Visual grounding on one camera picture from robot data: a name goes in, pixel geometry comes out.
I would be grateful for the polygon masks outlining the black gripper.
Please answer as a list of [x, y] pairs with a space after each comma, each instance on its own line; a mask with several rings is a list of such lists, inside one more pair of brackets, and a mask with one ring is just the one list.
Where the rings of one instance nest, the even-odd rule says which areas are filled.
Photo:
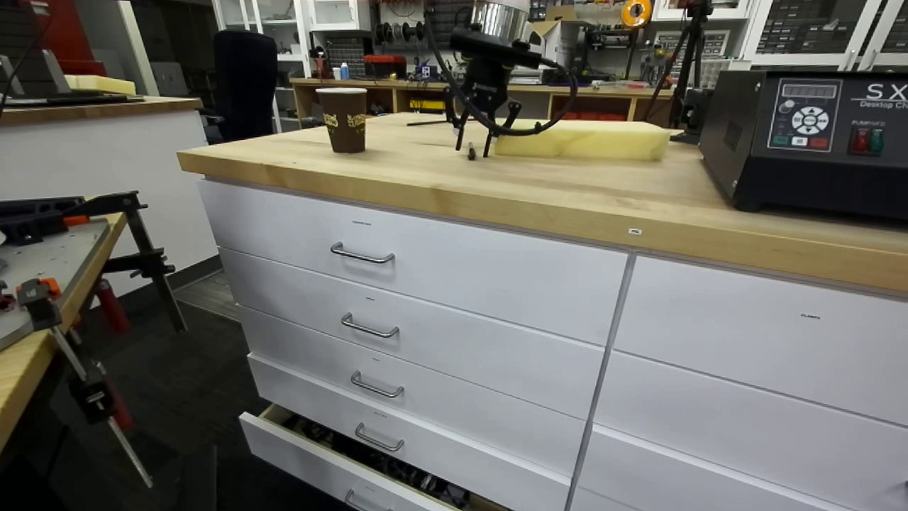
[[505, 105], [502, 121], [488, 116], [490, 128], [482, 142], [482, 159], [488, 159], [490, 142], [505, 133], [521, 112], [516, 99], [508, 99], [509, 72], [516, 65], [538, 68], [542, 58], [526, 42], [505, 42], [482, 31], [454, 31], [451, 50], [465, 58], [465, 99], [451, 98], [446, 102], [446, 121], [454, 125], [454, 149], [463, 149], [465, 123], [471, 121], [472, 109], [482, 115], [497, 115]]

